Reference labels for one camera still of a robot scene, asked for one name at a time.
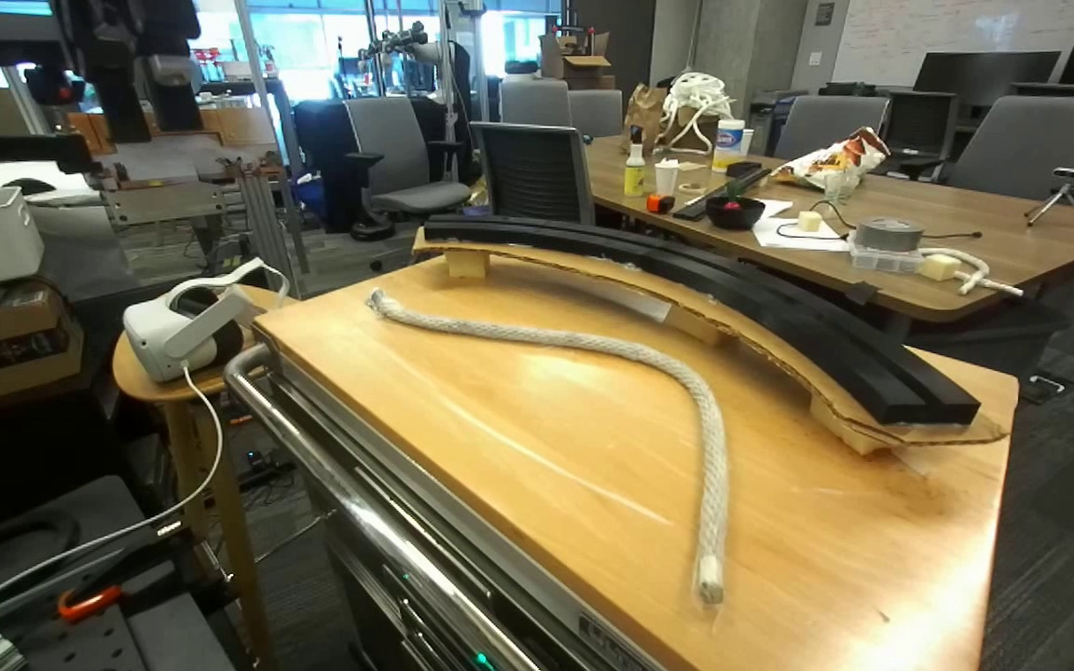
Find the wooden table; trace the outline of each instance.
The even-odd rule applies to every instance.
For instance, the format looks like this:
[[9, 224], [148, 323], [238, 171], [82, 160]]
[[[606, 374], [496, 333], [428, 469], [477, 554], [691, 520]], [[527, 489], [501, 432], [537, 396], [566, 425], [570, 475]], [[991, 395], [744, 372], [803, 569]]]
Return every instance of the wooden table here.
[[[926, 477], [860, 457], [751, 349], [711, 347], [583, 285], [601, 283], [510, 259], [487, 280], [452, 279], [434, 259], [257, 324], [666, 668], [975, 670], [1008, 438], [929, 448]], [[724, 606], [706, 611], [692, 586], [702, 458], [673, 379], [380, 319], [364, 303], [375, 286], [427, 315], [642, 342], [703, 375], [728, 436]], [[1012, 428], [1014, 378], [921, 356]]]
[[[244, 292], [261, 308], [272, 309], [276, 305], [275, 292], [256, 286], [244, 286]], [[293, 298], [286, 297], [285, 305], [294, 302]], [[251, 333], [244, 330], [244, 347], [246, 345], [251, 345]], [[165, 415], [168, 451], [172, 454], [176, 470], [176, 491], [180, 497], [187, 496], [202, 482], [202, 477], [208, 473], [209, 465], [214, 463], [214, 453], [220, 448], [214, 421], [206, 409], [197, 403], [197, 394], [184, 378], [172, 379], [170, 382], [155, 382], [149, 378], [135, 358], [135, 351], [125, 333], [118, 338], [112, 366], [119, 391], [134, 399], [160, 407]], [[205, 395], [226, 390], [221, 365], [197, 370], [192, 373], [192, 377], [193, 383]], [[218, 460], [218, 471], [214, 475], [208, 491], [214, 494], [230, 569], [234, 572], [233, 582], [238, 603], [243, 607], [244, 627], [251, 639], [251, 652], [260, 659], [260, 668], [276, 668], [276, 658], [272, 654], [272, 634], [267, 628], [267, 612], [263, 595], [259, 590], [256, 555], [251, 552], [251, 538], [247, 533], [247, 513], [238, 494], [234, 464], [231, 464], [227, 455]], [[208, 538], [208, 517], [202, 497], [185, 506], [185, 520], [192, 527], [197, 539]]]
[[[591, 190], [596, 204], [672, 230], [692, 244], [715, 247], [724, 253], [750, 259], [839, 292], [859, 281], [868, 281], [880, 289], [873, 297], [874, 302], [897, 315], [923, 321], [955, 321], [1001, 301], [1003, 296], [988, 289], [973, 289], [967, 296], [960, 296], [958, 281], [937, 283], [919, 276], [858, 271], [852, 267], [848, 254], [761, 247], [752, 232], [720, 230], [711, 225], [707, 218], [692, 222], [672, 216], [656, 216], [644, 209], [644, 195], [624, 195], [624, 161], [627, 154], [621, 151], [619, 144], [619, 137], [600, 137], [587, 147]], [[670, 154], [670, 157], [708, 164], [707, 169], [679, 174], [679, 186], [707, 183], [710, 191], [724, 185], [724, 176], [710, 170], [709, 157], [690, 154]], [[750, 160], [761, 162], [765, 166], [778, 166], [783, 162], [764, 157], [750, 157]], [[645, 188], [651, 191], [656, 184], [654, 162], [648, 161], [645, 175]], [[692, 195], [681, 192], [676, 195], [679, 207], [692, 199]], [[822, 191], [788, 184], [770, 184], [751, 195], [792, 201], [795, 206], [781, 214], [783, 217], [797, 216], [800, 209], [810, 208], [823, 199]], [[1073, 209], [1053, 208], [1039, 223], [1028, 227], [1022, 213], [1034, 206], [1033, 201], [1010, 195], [982, 194], [962, 188], [870, 174], [848, 203], [840, 207], [840, 211], [853, 224], [874, 216], [891, 216], [917, 223], [930, 234], [979, 230], [984, 233], [981, 238], [934, 240], [932, 246], [955, 247], [984, 259], [992, 268], [992, 279], [1006, 285], [1031, 286], [1055, 279], [1057, 275], [1074, 268]], [[822, 213], [832, 229], [844, 232], [844, 227], [828, 209], [822, 208]]]

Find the whiteboard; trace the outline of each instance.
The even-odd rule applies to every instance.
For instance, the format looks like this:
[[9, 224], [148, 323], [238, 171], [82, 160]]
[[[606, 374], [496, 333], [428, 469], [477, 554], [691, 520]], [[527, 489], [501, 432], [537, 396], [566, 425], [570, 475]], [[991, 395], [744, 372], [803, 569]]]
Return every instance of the whiteboard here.
[[927, 52], [1063, 52], [1074, 0], [850, 0], [833, 82], [913, 86]]

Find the white vr headset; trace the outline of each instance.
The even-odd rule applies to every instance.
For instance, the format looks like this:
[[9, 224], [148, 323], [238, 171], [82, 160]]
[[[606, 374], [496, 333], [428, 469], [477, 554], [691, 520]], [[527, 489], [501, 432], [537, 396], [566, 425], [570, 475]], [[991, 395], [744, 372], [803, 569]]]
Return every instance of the white vr headset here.
[[252, 259], [221, 277], [189, 279], [153, 301], [124, 311], [124, 331], [140, 364], [157, 382], [189, 370], [222, 364], [243, 351], [243, 329], [264, 312], [237, 283], [248, 273], [264, 268], [280, 279], [276, 307], [285, 303], [289, 283], [285, 275]]

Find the paper cup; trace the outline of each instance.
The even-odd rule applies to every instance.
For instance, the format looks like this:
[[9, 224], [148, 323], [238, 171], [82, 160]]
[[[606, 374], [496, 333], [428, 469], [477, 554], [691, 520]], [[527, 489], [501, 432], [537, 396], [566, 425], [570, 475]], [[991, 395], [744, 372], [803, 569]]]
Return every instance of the paper cup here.
[[749, 148], [753, 145], [753, 133], [755, 131], [751, 128], [745, 128], [745, 135], [740, 138], [740, 154], [743, 157], [749, 156]]
[[665, 166], [658, 164], [657, 170], [657, 194], [673, 195], [674, 187], [678, 186], [678, 164]]

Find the wooden stool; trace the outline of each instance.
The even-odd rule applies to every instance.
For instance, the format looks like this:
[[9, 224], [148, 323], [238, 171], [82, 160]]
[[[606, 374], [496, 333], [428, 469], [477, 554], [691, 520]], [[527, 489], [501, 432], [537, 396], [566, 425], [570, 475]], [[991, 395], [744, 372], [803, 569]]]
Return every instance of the wooden stool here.
[[[251, 302], [261, 308], [273, 309], [276, 305], [274, 292], [252, 286], [244, 286], [244, 292], [247, 292]], [[293, 298], [285, 300], [286, 305], [293, 302], [295, 302]], [[244, 347], [250, 345], [251, 335], [245, 330]], [[124, 394], [133, 399], [157, 405], [165, 415], [168, 450], [172, 453], [176, 468], [176, 490], [180, 497], [188, 496], [208, 473], [209, 465], [214, 463], [215, 450], [220, 447], [208, 409], [197, 403], [197, 394], [184, 378], [172, 379], [170, 382], [155, 382], [149, 378], [144, 366], [135, 358], [135, 351], [131, 349], [131, 341], [128, 341], [125, 333], [119, 336], [115, 347], [113, 365], [115, 383]], [[221, 365], [197, 370], [192, 377], [193, 383], [205, 395], [217, 394], [226, 388], [222, 382]], [[234, 572], [234, 584], [238, 603], [243, 607], [244, 627], [251, 641], [251, 652], [259, 658], [261, 670], [266, 668], [274, 670], [276, 658], [272, 653], [272, 634], [267, 628], [264, 598], [259, 590], [256, 557], [251, 553], [251, 538], [247, 534], [247, 514], [243, 507], [243, 498], [238, 496], [238, 481], [235, 479], [234, 466], [227, 455], [218, 460], [218, 471], [214, 475], [209, 491], [214, 493], [214, 506], [217, 507], [222, 538], [226, 539], [230, 569]], [[208, 520], [205, 515], [203, 497], [198, 497], [185, 506], [185, 521], [192, 527], [193, 535], [198, 539], [208, 538]]]

